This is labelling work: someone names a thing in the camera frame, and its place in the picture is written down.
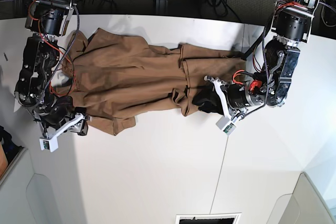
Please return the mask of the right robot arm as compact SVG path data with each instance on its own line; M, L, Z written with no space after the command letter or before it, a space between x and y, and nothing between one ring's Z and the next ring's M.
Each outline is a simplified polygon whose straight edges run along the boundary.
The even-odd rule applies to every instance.
M65 131L80 136L88 131L86 109L73 105L69 91L55 94L51 86L63 61L69 60L70 72L75 73L69 53L79 30L75 30L66 49L57 45L57 38L66 34L73 13L78 13L75 0L33 0L28 7L25 27L33 34L24 48L14 96L40 124L43 137L48 137L50 127L55 130L64 127Z

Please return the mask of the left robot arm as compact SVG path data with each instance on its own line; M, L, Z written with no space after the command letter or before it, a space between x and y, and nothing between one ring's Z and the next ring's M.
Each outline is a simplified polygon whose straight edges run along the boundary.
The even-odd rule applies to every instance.
M261 46L263 66L254 73L238 70L230 82L205 76L209 84L194 97L193 104L231 121L250 115L250 107L282 106L299 59L298 46L308 42L319 4L320 0L275 0L262 34L242 57L246 60Z

